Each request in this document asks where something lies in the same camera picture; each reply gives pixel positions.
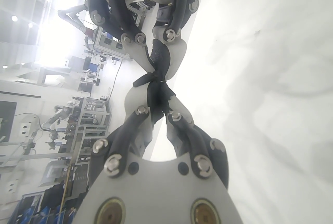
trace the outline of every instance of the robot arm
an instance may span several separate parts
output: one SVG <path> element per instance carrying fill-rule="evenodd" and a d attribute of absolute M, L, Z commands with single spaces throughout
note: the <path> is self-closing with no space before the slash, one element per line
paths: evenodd
<path fill-rule="evenodd" d="M 77 14 L 79 14 L 81 11 L 87 10 L 86 4 L 87 3 L 66 10 L 59 10 L 58 16 L 84 33 L 86 27 L 80 21 Z"/>
<path fill-rule="evenodd" d="M 89 191 L 74 224 L 241 224 L 227 192 L 225 146 L 195 125 L 166 83 L 185 55 L 181 29 L 197 11 L 198 0 L 152 0 L 159 9 L 151 55 L 145 34 L 127 9 L 134 1 L 88 0 L 93 23 L 118 38 L 147 73 L 133 83 L 125 98 L 124 124 L 93 146 Z M 145 161 L 154 124 L 163 116 L 177 158 Z"/>

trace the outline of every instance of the circular screw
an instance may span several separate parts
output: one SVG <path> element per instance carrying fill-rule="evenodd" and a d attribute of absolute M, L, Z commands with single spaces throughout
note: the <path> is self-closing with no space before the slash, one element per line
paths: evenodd
<path fill-rule="evenodd" d="M 199 154 L 194 158 L 194 161 L 197 162 L 197 166 L 202 177 L 206 178 L 211 176 L 213 172 L 213 165 L 207 156 Z"/>
<path fill-rule="evenodd" d="M 126 43 L 130 43 L 131 42 L 131 38 L 127 34 L 125 34 L 125 33 L 123 33 L 121 35 L 120 39 L 121 39 L 122 42 L 126 42 Z"/>
<path fill-rule="evenodd" d="M 173 112 L 172 113 L 172 120 L 174 122 L 181 120 L 182 115 L 179 112 Z"/>
<path fill-rule="evenodd" d="M 199 1 L 195 0 L 194 2 L 188 4 L 190 12 L 196 12 L 199 8 Z"/>
<path fill-rule="evenodd" d="M 128 172 L 131 175 L 136 174 L 139 171 L 139 164 L 137 162 L 132 162 L 129 166 L 128 166 Z"/>
<path fill-rule="evenodd" d="M 187 175 L 189 171 L 188 165 L 185 162 L 180 162 L 178 164 L 178 171 L 181 175 Z"/>
<path fill-rule="evenodd" d="M 97 154 L 101 149 L 103 149 L 107 145 L 108 145 L 108 141 L 106 138 L 101 138 L 101 139 L 97 140 L 93 145 L 94 154 Z"/>
<path fill-rule="evenodd" d="M 93 19 L 96 22 L 98 22 L 98 23 L 100 23 L 102 21 L 102 18 L 101 18 L 101 16 L 98 13 L 97 14 L 93 14 Z"/>
<path fill-rule="evenodd" d="M 137 115 L 142 115 L 146 112 L 147 108 L 145 106 L 139 106 L 135 112 Z"/>
<path fill-rule="evenodd" d="M 140 32 L 135 36 L 135 41 L 138 44 L 145 44 L 145 38 L 146 38 L 145 34 Z"/>
<path fill-rule="evenodd" d="M 217 150 L 220 150 L 221 152 L 225 152 L 226 151 L 226 146 L 219 139 L 212 138 L 210 140 L 209 145 L 210 145 L 210 148 L 212 150 L 217 149 Z"/>
<path fill-rule="evenodd" d="M 95 25 L 101 25 L 105 22 L 105 18 L 101 17 L 100 14 L 96 10 L 93 10 L 90 13 L 90 17 Z"/>
<path fill-rule="evenodd" d="M 106 160 L 104 164 L 104 171 L 107 173 L 107 175 L 115 176 L 119 173 L 118 167 L 121 158 L 122 156 L 120 154 L 113 154 Z"/>
<path fill-rule="evenodd" d="M 165 33 L 167 35 L 167 42 L 172 42 L 176 38 L 176 33 L 172 29 L 167 30 Z"/>

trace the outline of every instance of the black cable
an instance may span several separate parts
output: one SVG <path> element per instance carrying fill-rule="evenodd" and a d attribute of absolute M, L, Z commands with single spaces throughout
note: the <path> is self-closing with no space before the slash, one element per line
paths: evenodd
<path fill-rule="evenodd" d="M 41 129 L 38 129 L 37 131 L 41 131 L 42 132 L 42 135 L 38 138 L 38 139 L 36 139 L 36 140 L 34 140 L 34 142 L 37 142 L 38 140 L 40 140 L 40 138 L 43 136 L 43 134 L 44 134 L 44 131 L 42 131 Z"/>
<path fill-rule="evenodd" d="M 39 116 L 38 116 L 38 115 L 33 114 L 33 113 L 22 113 L 22 114 L 18 114 L 18 115 L 35 115 L 35 116 L 37 116 L 37 118 L 38 118 L 38 123 L 39 123 L 39 127 L 43 130 L 42 125 L 41 125 L 41 120 L 39 119 Z"/>
<path fill-rule="evenodd" d="M 117 71 L 116 76 L 115 76 L 115 78 L 114 78 L 114 82 L 113 82 L 113 86 L 112 86 L 111 93 L 110 93 L 110 95 L 108 96 L 108 99 L 107 99 L 108 102 L 109 102 L 109 100 L 110 100 L 110 98 L 111 98 L 111 95 L 112 95 L 112 92 L 113 92 L 113 89 L 114 89 L 114 85 L 115 85 L 115 83 L 116 83 L 117 75 L 118 75 L 118 73 L 119 73 L 119 70 L 120 70 L 120 67 L 121 67 L 121 64 L 122 64 L 122 63 L 123 63 L 123 60 L 121 59 L 121 61 L 120 61 L 120 65 L 119 65 L 119 68 L 118 68 L 118 71 Z"/>

